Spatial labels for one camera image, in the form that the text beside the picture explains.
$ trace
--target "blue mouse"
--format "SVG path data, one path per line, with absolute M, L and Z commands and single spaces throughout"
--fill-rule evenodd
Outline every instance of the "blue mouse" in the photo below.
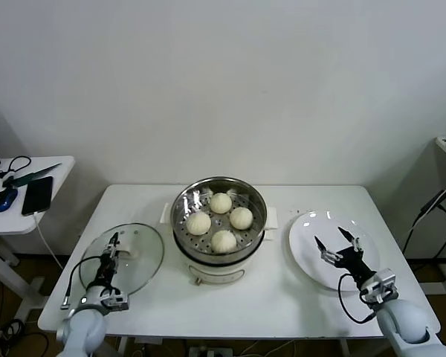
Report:
M 18 190 L 16 188 L 8 187 L 0 192 L 0 212 L 3 212 L 10 208 L 13 201 L 15 201 L 18 195 Z

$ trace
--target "table leg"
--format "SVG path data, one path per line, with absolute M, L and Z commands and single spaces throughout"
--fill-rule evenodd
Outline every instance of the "table leg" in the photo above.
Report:
M 43 299 L 37 290 L 33 289 L 15 271 L 0 259 L 0 281 L 21 298 L 31 298 L 36 302 Z
M 346 338 L 341 338 L 339 340 L 340 349 L 342 350 L 342 357 L 350 357 L 349 345 L 347 344 Z
M 43 277 L 35 277 L 31 284 L 28 284 L 8 266 L 7 262 L 0 259 L 0 281 L 22 298 L 22 303 L 15 317 L 23 322 L 27 320 L 30 310 L 43 309 L 45 307 L 48 297 L 38 293 L 44 279 Z
M 19 259 L 7 247 L 3 238 L 1 238 L 1 237 L 0 237 L 0 257 L 5 261 L 10 262 L 9 265 L 11 265 L 11 266 L 17 266 L 20 263 Z

